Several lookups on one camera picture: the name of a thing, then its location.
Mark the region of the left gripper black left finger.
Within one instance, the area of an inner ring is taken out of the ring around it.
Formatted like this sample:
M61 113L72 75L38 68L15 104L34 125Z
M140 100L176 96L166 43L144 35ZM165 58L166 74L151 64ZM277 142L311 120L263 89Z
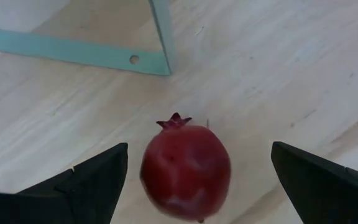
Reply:
M127 150L128 143L119 143L20 194L59 195L74 223L109 223L126 179Z

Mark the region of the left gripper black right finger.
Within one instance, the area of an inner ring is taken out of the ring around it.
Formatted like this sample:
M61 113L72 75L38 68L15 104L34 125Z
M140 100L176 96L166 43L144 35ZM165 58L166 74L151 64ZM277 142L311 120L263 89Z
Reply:
M357 170L280 141L271 160L303 223L358 223Z

